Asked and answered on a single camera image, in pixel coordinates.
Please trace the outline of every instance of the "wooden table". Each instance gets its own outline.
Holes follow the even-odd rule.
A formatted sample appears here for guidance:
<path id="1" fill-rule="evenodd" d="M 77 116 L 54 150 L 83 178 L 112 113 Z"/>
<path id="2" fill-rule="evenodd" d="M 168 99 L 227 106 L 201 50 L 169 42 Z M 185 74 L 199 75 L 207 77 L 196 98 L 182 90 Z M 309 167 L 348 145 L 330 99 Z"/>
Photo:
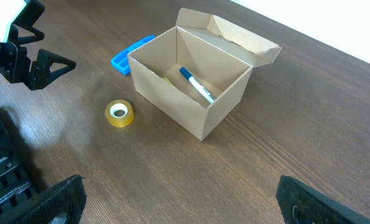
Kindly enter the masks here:
<path id="1" fill-rule="evenodd" d="M 230 1 L 42 2 L 35 27 L 45 40 L 27 46 L 29 57 L 43 48 L 77 68 L 41 91 L 0 75 L 1 119 L 47 187 L 85 177 L 82 223 L 283 223 L 281 175 L 370 218 L 369 64 Z M 203 142 L 110 65 L 135 41 L 173 27 L 181 7 L 283 46 Z M 135 109 L 126 128 L 104 117 L 117 99 Z"/>

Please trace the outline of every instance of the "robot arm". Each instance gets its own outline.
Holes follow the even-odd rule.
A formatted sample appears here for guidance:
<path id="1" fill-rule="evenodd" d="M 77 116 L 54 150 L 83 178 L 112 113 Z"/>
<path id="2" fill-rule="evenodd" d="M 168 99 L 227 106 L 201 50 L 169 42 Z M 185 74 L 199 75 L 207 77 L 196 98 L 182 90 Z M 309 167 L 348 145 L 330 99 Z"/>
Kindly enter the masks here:
<path id="1" fill-rule="evenodd" d="M 33 27 L 45 7 L 38 0 L 0 0 L 0 73 L 10 82 L 23 82 L 31 90 L 45 88 L 58 77 L 73 70 L 74 61 L 40 49 L 37 60 L 31 65 L 27 49 L 21 47 L 44 39 L 44 33 Z M 33 33 L 33 36 L 19 37 L 16 26 Z M 53 63 L 67 65 L 50 72 Z"/>

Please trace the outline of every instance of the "box lid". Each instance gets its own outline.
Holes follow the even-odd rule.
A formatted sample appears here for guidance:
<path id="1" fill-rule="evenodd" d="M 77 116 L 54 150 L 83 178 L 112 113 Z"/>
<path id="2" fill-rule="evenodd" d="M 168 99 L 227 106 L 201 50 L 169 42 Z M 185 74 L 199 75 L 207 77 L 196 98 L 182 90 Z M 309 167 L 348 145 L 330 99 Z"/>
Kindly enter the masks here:
<path id="1" fill-rule="evenodd" d="M 272 63 L 281 46 L 216 15 L 182 8 L 177 26 L 253 67 Z"/>

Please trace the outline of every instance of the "open box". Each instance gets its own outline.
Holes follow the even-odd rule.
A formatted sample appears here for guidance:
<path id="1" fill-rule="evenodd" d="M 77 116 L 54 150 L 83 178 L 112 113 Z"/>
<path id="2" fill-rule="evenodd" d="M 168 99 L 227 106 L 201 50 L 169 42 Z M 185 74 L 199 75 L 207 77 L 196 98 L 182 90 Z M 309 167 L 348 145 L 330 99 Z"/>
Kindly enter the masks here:
<path id="1" fill-rule="evenodd" d="M 203 140 L 240 102 L 252 68 L 272 63 L 280 50 L 218 16 L 183 8 L 175 27 L 128 59 L 136 91 Z M 182 67 L 216 97 L 212 104 L 183 77 Z"/>

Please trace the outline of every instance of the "black mechanical part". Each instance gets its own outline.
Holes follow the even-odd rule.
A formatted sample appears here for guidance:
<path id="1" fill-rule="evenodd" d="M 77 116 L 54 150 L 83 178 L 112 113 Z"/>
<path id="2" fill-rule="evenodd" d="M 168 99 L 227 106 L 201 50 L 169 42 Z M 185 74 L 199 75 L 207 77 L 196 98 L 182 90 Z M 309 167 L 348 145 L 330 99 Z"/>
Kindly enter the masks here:
<path id="1" fill-rule="evenodd" d="M 21 47 L 21 45 L 44 39 L 44 33 L 34 28 L 33 25 L 45 11 L 45 7 L 38 0 L 26 1 L 26 7 L 11 25 L 8 41 L 0 43 L 0 73 L 10 83 L 23 82 L 30 90 L 40 90 L 58 77 L 73 70 L 76 67 L 76 63 L 65 57 L 40 49 L 37 60 L 31 65 L 31 60 L 27 57 L 27 49 Z M 19 30 L 14 24 L 32 32 L 34 35 L 19 37 Z M 67 66 L 50 72 L 50 67 L 53 63 L 61 63 Z"/>
<path id="2" fill-rule="evenodd" d="M 293 177 L 280 178 L 276 199 L 286 224 L 370 224 L 370 219 Z"/>
<path id="3" fill-rule="evenodd" d="M 22 161 L 0 122 L 0 223 L 77 224 L 86 203 L 82 177 L 41 192 Z"/>

